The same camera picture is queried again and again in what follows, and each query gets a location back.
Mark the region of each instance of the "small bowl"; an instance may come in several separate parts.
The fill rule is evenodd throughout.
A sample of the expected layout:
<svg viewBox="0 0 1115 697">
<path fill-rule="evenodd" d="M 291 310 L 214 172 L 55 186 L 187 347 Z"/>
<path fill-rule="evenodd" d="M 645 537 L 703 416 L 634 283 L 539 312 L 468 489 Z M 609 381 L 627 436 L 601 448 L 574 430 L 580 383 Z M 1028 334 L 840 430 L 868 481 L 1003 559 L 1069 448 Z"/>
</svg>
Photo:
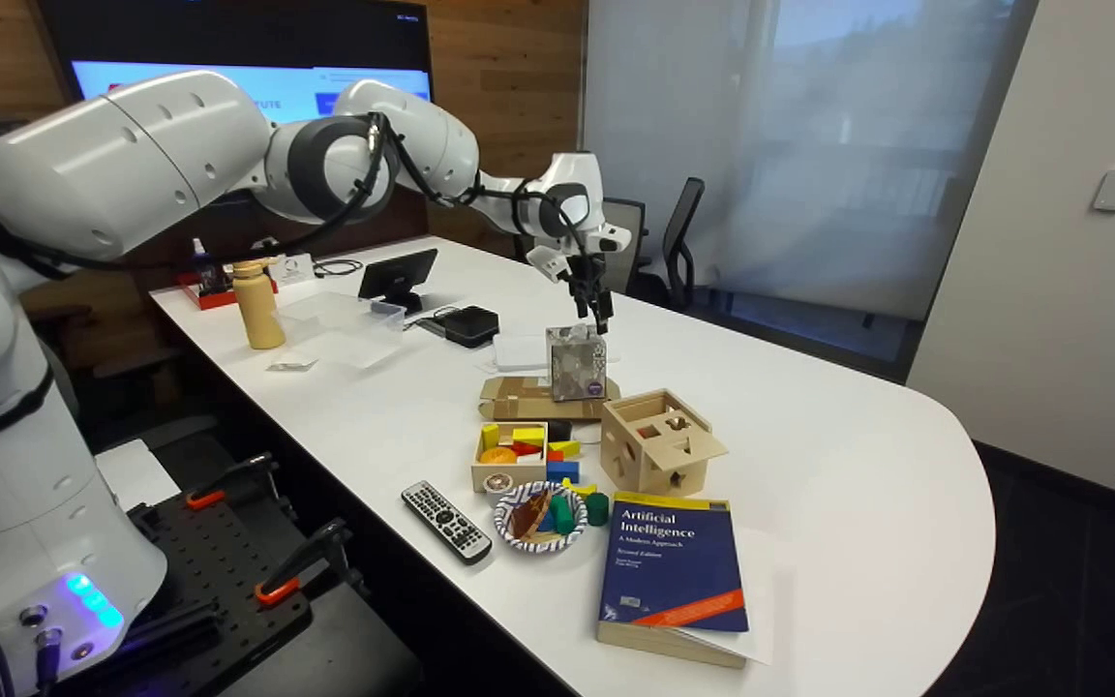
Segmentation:
<svg viewBox="0 0 1115 697">
<path fill-rule="evenodd" d="M 535 496 L 562 496 L 570 508 L 574 508 L 574 516 L 575 516 L 575 523 L 574 523 L 574 529 L 570 534 L 558 534 L 558 529 L 535 529 L 535 534 L 525 534 L 525 537 L 516 537 L 516 511 L 523 508 L 523 503 L 530 503 Z M 574 496 L 574 493 L 565 493 L 562 483 L 554 483 L 554 481 L 523 481 L 517 489 L 512 489 L 501 498 L 494 498 L 494 508 L 491 508 L 491 529 L 512 546 L 512 550 L 517 550 L 517 552 L 535 552 L 535 559 L 545 559 L 545 552 L 562 552 L 570 541 L 575 541 L 580 534 L 584 534 L 584 528 L 589 528 L 589 508 L 584 508 L 584 498 L 580 496 Z"/>
</svg>

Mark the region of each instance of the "floor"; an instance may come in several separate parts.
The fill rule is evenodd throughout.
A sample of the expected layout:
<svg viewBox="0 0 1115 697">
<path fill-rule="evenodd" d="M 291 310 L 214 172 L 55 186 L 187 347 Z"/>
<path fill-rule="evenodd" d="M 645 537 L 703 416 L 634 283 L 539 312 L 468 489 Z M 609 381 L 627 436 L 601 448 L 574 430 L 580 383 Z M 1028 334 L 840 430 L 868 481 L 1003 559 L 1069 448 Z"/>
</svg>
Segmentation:
<svg viewBox="0 0 1115 697">
<path fill-rule="evenodd" d="M 901 381 L 918 324 L 868 312 L 703 297 L 741 334 Z M 979 448 L 998 559 L 979 625 L 932 697 L 1115 697 L 1115 493 Z"/>
</svg>

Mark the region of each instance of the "monitor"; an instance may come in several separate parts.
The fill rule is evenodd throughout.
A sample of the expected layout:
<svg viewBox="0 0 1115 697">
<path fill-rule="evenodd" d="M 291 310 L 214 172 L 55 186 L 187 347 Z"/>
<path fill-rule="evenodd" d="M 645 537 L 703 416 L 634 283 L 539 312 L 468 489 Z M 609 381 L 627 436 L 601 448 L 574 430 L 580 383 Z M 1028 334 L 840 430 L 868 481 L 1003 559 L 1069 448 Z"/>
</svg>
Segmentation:
<svg viewBox="0 0 1115 697">
<path fill-rule="evenodd" d="M 230 79 L 274 124 L 358 79 L 432 99 L 427 6 L 349 0 L 37 0 L 70 99 L 172 68 Z"/>
<path fill-rule="evenodd" d="M 437 249 L 368 265 L 358 297 L 383 297 L 392 307 L 403 307 L 405 312 L 416 312 L 423 297 L 415 296 L 415 285 L 430 280 L 432 259 L 437 259 Z"/>
</svg>

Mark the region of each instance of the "remote control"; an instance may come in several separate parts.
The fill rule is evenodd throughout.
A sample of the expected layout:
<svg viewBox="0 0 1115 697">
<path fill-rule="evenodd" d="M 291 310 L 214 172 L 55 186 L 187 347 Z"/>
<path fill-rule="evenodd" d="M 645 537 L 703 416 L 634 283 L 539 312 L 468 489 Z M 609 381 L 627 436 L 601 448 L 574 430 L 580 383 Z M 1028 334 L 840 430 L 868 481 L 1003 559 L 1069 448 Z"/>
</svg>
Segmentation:
<svg viewBox="0 0 1115 697">
<path fill-rule="evenodd" d="M 464 561 L 474 564 L 491 541 L 427 481 L 403 489 L 403 503 Z"/>
</svg>

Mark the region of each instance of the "book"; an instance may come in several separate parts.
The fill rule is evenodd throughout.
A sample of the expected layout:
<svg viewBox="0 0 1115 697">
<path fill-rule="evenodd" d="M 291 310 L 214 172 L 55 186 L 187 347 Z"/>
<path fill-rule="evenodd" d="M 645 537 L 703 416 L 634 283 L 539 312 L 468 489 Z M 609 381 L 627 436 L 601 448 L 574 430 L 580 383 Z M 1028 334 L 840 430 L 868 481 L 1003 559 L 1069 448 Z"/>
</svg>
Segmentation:
<svg viewBox="0 0 1115 697">
<path fill-rule="evenodd" d="M 723 498 L 615 498 L 597 638 L 689 662 L 745 665 L 752 625 Z"/>
</svg>

